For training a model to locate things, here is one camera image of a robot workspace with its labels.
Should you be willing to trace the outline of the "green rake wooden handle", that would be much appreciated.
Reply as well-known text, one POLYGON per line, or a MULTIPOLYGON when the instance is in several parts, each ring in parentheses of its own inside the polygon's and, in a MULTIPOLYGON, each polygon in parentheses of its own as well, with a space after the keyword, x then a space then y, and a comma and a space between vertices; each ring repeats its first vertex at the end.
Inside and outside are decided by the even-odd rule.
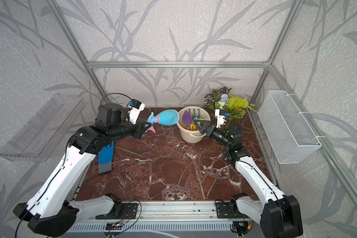
POLYGON ((196 124, 198 124, 198 123, 204 123, 204 122, 206 122, 206 121, 207 121, 206 118, 195 118, 195 119, 193 120, 193 122, 196 123, 196 124))

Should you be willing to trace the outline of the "yellow trowel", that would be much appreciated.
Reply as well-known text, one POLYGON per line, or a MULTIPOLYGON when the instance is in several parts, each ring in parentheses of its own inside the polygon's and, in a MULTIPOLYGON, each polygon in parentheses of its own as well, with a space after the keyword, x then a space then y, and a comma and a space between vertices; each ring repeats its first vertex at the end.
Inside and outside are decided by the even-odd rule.
POLYGON ((190 131, 196 131, 197 128, 196 128, 196 125, 194 123, 192 123, 190 126, 189 126, 189 130, 190 131))

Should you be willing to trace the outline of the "blue rake yellow handle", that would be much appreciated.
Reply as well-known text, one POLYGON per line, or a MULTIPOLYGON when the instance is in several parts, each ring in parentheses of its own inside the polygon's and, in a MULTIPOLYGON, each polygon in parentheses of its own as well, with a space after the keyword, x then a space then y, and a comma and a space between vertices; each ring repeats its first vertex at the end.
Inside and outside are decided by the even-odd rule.
POLYGON ((200 110, 199 109, 189 109, 188 112, 192 115, 193 119, 200 119, 200 110))

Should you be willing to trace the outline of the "purple trowel pink handle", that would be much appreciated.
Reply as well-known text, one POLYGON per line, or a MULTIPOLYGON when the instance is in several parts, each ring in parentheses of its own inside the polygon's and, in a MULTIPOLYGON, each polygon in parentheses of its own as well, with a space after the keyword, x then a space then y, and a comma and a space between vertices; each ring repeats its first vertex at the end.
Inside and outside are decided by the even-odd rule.
POLYGON ((193 118, 189 111, 183 113, 182 121, 186 125, 187 130, 190 130, 191 125, 193 124, 193 118))

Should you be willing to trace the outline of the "teal white spray bottle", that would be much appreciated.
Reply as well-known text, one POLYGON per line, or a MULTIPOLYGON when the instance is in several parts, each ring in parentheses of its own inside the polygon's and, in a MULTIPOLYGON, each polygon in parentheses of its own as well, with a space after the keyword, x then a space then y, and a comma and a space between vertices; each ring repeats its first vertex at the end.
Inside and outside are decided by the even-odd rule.
POLYGON ((147 122, 151 124, 151 127, 148 129, 148 131, 152 131, 155 133, 155 129, 153 127, 154 123, 164 125, 164 126, 173 126, 177 124, 179 121, 179 114, 176 110, 165 110, 157 114, 156 116, 154 115, 153 112, 151 112, 150 116, 147 119, 147 122))

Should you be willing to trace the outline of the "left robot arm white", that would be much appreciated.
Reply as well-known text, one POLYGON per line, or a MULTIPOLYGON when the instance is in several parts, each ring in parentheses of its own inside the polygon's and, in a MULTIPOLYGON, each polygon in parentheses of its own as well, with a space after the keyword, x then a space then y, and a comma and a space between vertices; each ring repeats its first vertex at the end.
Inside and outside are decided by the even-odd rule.
POLYGON ((138 118, 144 108, 135 99, 126 108, 114 103, 100 105, 95 123, 72 135, 63 158, 44 185, 27 203, 17 204, 13 213, 34 233, 52 238, 63 235, 77 222, 115 213, 120 200, 113 194, 81 202, 66 197, 103 148, 127 136, 140 139, 152 126, 138 118))

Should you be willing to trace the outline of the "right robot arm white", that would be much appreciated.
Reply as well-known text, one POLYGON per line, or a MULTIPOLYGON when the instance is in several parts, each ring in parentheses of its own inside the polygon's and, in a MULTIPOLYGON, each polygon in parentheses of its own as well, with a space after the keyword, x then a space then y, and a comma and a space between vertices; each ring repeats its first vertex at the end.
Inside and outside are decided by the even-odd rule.
POLYGON ((235 210, 251 218, 267 238, 297 238, 303 235, 300 204, 293 195, 285 195, 259 169, 242 144, 239 124, 230 124, 226 131, 206 120, 194 120, 202 135, 224 146, 224 156, 246 179, 259 198, 248 195, 232 199, 235 210))

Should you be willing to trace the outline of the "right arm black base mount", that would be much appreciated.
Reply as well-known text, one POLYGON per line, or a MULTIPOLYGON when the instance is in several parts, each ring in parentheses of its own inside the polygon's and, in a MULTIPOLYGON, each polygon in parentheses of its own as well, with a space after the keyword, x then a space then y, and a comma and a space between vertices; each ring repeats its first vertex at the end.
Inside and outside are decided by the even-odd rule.
POLYGON ((239 212, 236 200, 238 198, 248 196, 246 193, 240 193, 231 197, 229 202, 220 199, 215 200, 216 212, 218 219, 231 219, 231 218, 247 218, 247 215, 239 212))

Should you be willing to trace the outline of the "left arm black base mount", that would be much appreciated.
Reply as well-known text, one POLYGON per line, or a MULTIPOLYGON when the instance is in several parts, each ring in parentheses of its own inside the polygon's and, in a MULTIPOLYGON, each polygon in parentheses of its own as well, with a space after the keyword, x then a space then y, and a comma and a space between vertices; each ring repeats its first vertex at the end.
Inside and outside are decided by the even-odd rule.
POLYGON ((97 220, 108 220, 108 219, 135 219, 138 212, 139 203, 138 202, 128 202, 123 203, 123 201, 114 194, 106 194, 115 203, 113 208, 108 214, 96 216, 97 220))

